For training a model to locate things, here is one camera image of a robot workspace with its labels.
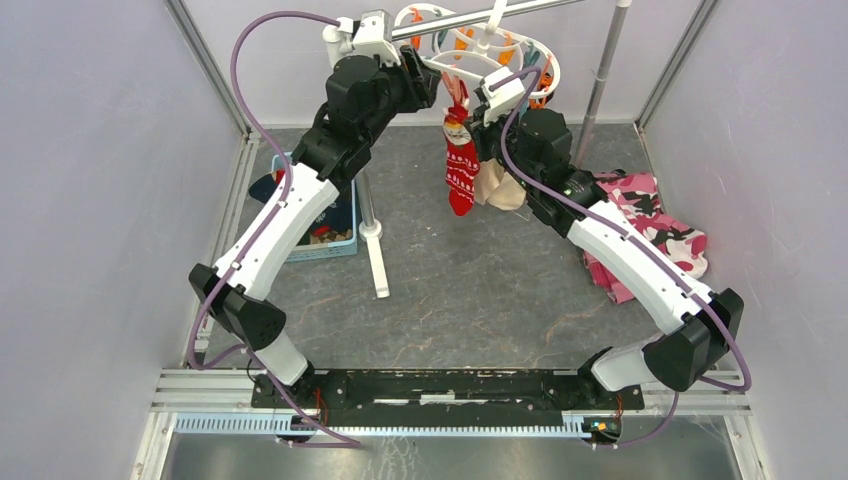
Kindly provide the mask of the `pink clothespin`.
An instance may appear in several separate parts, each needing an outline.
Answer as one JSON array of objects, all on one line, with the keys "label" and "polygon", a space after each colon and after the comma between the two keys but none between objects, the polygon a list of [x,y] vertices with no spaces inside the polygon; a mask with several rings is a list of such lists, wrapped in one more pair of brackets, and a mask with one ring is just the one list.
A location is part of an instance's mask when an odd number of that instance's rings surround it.
[{"label": "pink clothespin", "polygon": [[464,81],[457,75],[443,72],[442,83],[453,101],[453,106],[462,107],[465,111],[468,111],[470,96]]}]

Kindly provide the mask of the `white clip hanger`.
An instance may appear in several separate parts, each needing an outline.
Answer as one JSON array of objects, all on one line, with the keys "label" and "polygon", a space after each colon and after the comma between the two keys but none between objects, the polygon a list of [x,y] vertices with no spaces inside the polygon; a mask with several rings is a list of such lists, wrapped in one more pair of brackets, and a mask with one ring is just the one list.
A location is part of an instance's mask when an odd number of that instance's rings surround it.
[{"label": "white clip hanger", "polygon": [[[560,1],[524,1],[510,5],[505,1],[496,1],[488,9],[461,15],[432,3],[413,3],[405,6],[396,15],[392,27],[393,42],[398,46],[412,46],[428,67],[457,75],[469,84],[477,84],[501,67],[508,67],[512,72],[525,69],[522,67],[525,42],[532,41],[540,52],[540,57],[531,67],[540,68],[541,76],[546,56],[552,56],[553,79],[550,91],[554,96],[562,78],[561,67],[555,54],[541,41],[504,28],[502,20],[561,4]],[[474,28],[473,53],[454,49],[455,32],[459,27]],[[503,66],[498,63],[498,53],[504,49],[506,34],[510,34],[515,42],[515,53],[511,63]],[[536,92],[535,89],[536,86],[530,99],[545,96],[544,92]]]}]

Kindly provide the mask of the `pink camouflage bag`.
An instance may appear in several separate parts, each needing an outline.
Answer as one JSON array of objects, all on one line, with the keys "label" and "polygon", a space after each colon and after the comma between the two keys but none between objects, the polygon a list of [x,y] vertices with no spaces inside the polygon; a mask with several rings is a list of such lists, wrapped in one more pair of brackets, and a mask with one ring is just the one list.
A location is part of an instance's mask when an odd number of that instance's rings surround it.
[{"label": "pink camouflage bag", "polygon": [[707,235],[664,211],[652,174],[614,170],[595,177],[628,222],[669,260],[695,279],[706,273]]}]

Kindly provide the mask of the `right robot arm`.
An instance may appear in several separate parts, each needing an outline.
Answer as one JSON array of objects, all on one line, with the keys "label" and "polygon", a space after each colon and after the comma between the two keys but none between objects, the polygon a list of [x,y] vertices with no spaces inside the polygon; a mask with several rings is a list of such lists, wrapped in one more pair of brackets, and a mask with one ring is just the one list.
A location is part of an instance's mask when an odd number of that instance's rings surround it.
[{"label": "right robot arm", "polygon": [[586,366],[577,382],[580,400],[602,408],[626,386],[659,382],[684,392],[701,381],[745,392],[752,383],[730,384],[708,376],[735,342],[744,302],[732,289],[715,292],[669,260],[625,218],[596,177],[570,162],[571,131],[550,109],[516,111],[495,118],[482,108],[465,123],[479,155],[495,160],[526,192],[533,215],[599,260],[634,294],[658,334],[628,346],[610,347]]}]

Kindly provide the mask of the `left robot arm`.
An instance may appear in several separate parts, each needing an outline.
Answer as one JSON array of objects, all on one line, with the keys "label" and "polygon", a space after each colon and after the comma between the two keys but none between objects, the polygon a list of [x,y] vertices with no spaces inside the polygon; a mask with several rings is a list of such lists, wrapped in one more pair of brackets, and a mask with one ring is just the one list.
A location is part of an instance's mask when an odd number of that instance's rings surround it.
[{"label": "left robot arm", "polygon": [[314,381],[284,331],[285,313],[267,300],[271,284],[308,227],[371,160],[394,117],[433,106],[440,78],[410,46],[387,65],[374,56],[339,60],[325,83],[326,101],[260,214],[214,265],[189,273],[201,304],[276,378],[275,392],[290,407],[312,399]]}]

